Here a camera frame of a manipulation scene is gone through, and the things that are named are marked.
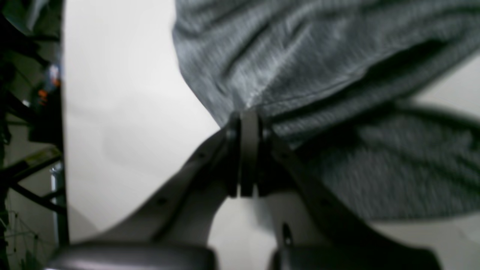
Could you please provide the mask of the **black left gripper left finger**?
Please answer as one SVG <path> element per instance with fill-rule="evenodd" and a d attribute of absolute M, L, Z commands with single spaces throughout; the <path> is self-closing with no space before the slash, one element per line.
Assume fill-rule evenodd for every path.
<path fill-rule="evenodd" d="M 213 219 L 241 182 L 242 120 L 202 143 L 134 213 L 96 238 L 58 250 L 48 270 L 214 270 Z"/>

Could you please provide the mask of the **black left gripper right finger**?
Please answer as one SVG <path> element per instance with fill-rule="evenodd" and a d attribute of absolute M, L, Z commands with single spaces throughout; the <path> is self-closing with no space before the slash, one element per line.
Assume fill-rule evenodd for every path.
<path fill-rule="evenodd" d="M 268 122 L 250 111 L 250 195 L 264 197 L 278 250 L 274 270 L 439 270 L 428 249 L 365 224 L 305 169 Z"/>

